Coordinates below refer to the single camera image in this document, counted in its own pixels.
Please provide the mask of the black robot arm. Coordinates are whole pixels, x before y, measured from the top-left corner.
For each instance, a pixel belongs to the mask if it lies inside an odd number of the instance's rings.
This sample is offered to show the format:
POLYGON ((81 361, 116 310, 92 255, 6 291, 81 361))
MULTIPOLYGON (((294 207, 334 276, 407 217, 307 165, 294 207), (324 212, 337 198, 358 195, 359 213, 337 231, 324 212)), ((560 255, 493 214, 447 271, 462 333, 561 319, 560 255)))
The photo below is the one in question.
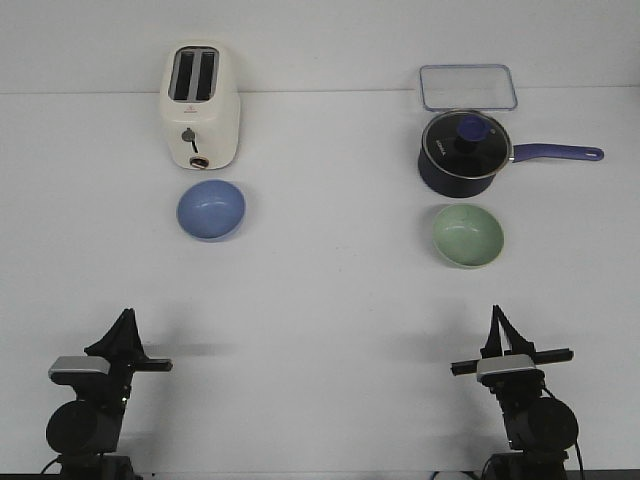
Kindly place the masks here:
POLYGON ((567 450, 578 446, 573 410, 546 385, 542 365, 569 362, 569 348, 539 351, 492 307, 487 341, 478 359, 451 364, 455 376, 473 375, 496 398, 511 451, 492 454, 481 479, 566 479, 567 450))
POLYGON ((75 399, 55 410, 46 440, 57 453, 61 479, 138 479, 131 459, 116 453, 137 372, 169 372, 169 359, 147 356, 135 310, 126 308, 107 333, 82 356, 60 356, 48 370, 75 399))

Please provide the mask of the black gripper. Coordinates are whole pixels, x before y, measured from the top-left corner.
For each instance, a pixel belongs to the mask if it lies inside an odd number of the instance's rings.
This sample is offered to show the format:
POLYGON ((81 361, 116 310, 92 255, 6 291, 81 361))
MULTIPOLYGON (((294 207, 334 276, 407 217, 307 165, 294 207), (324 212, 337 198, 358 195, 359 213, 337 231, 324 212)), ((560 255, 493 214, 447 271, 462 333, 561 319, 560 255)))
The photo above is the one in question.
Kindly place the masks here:
POLYGON ((450 370, 454 376, 474 375, 480 359, 495 358, 504 355, 528 355, 534 361, 536 370, 520 373, 491 376, 481 384, 494 395, 541 395, 545 387, 545 374, 540 365, 568 362, 573 359, 573 351, 564 349, 537 352, 533 342, 526 340, 511 324, 506 314, 498 306, 492 307, 489 335, 480 349, 481 357, 476 360, 454 362, 450 370), (510 350, 502 351, 500 326, 504 331, 510 350))
POLYGON ((133 376, 138 372, 169 372, 173 362, 168 358, 150 358, 144 350, 134 309, 126 308, 107 333, 85 347, 88 356, 99 356, 110 364, 104 393, 127 395, 133 376))

